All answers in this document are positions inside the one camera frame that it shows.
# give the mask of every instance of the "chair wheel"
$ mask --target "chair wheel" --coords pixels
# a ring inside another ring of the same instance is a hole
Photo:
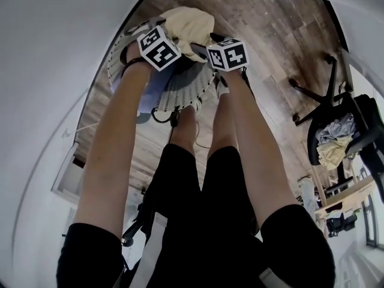
[[[133,245],[133,239],[125,240],[125,242],[123,242],[121,245],[123,247],[131,247]]]
[[[332,64],[332,62],[334,61],[334,60],[336,60],[333,56],[331,56],[331,55],[326,55],[325,56],[325,60],[326,60],[326,62],[329,64],[329,65],[331,65]]]
[[[295,79],[292,79],[292,78],[291,78],[291,79],[288,80],[288,82],[289,82],[289,85],[290,85],[291,87],[293,87],[293,88],[299,86],[299,84],[297,83],[297,81],[296,81]]]
[[[293,121],[293,122],[298,122],[298,121],[300,121],[300,116],[299,116],[297,113],[295,113],[295,114],[292,116],[292,121]]]

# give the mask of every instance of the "clothing pile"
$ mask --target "clothing pile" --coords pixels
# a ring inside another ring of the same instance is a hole
[[[178,39],[181,53],[192,61],[205,63],[191,49],[191,43],[203,46],[212,44],[210,33],[214,31],[215,19],[198,8],[176,7],[160,15],[167,19],[165,27],[171,39]]]
[[[355,131],[355,120],[353,115],[348,113],[343,118],[334,120],[324,129],[319,129],[316,132],[316,138],[319,141],[317,147],[319,162],[327,170],[336,169],[342,162]]]

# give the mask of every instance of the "wooden floor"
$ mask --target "wooden floor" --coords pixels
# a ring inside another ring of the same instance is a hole
[[[251,65],[248,68],[251,87],[268,122],[284,159],[292,190],[297,180],[311,173],[306,139],[309,123],[296,128],[292,115],[304,116],[316,103],[288,84],[294,77],[302,86],[324,94],[331,67],[322,59],[325,52],[334,55],[340,46],[333,22],[321,0],[144,0],[127,27],[178,6],[196,7],[215,17],[215,32],[243,38],[248,44]],[[339,64],[337,85],[345,79]],[[79,127],[97,123],[111,98],[106,65],[96,80],[86,103]],[[203,97],[199,116],[198,143],[209,146],[217,99],[210,91]],[[86,161],[96,127],[78,132],[77,157]],[[130,185],[147,187],[158,165],[162,148],[167,143],[169,125],[153,120],[137,126],[136,145],[131,167]],[[196,147],[197,170],[202,183],[208,150]],[[322,181],[327,172],[319,169]]]

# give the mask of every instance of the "desk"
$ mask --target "desk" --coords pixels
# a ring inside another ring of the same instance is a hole
[[[361,202],[373,191],[375,185],[376,183],[372,176],[368,176],[335,196],[325,199],[324,207],[316,210],[314,213],[320,218],[326,218],[328,215],[326,210],[338,203],[343,204],[343,207],[338,211],[356,210],[361,207]]]

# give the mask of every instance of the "leg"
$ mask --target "leg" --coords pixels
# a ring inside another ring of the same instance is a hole
[[[193,107],[187,107],[180,112],[178,126],[173,129],[145,194],[142,230],[146,233],[146,244],[161,245],[149,286],[152,281],[157,286],[176,286],[179,277],[175,274],[187,278],[185,273],[197,264],[195,237],[191,233],[191,228],[197,226],[196,209],[201,194],[193,154],[195,135],[195,111]],[[166,218],[166,227],[160,237],[159,233],[154,233],[159,214]],[[143,257],[147,253],[151,251],[146,251],[145,247]]]
[[[220,96],[214,119],[213,138],[208,159],[211,155],[227,146],[237,146],[235,125],[231,112],[229,94]]]
[[[196,112],[193,106],[180,111],[178,126],[173,129],[169,143],[178,145],[194,155],[196,138]]]
[[[204,253],[200,273],[204,279],[214,278],[215,282],[206,282],[207,286],[247,287],[258,281],[257,276],[266,266],[254,259],[260,255],[261,243],[253,237],[257,223],[236,149],[229,94],[219,99],[199,206],[204,232],[199,240]],[[235,245],[233,250],[224,251],[231,245]],[[231,274],[224,277],[222,271],[228,268],[228,261],[236,263],[231,265]]]
[[[261,234],[265,255],[261,259],[268,261],[270,269],[289,287],[308,287],[308,283],[313,288],[334,286],[332,251],[304,207],[287,205],[275,211],[263,223]],[[299,259],[292,263],[296,256]],[[314,276],[315,270],[321,270],[322,276]]]

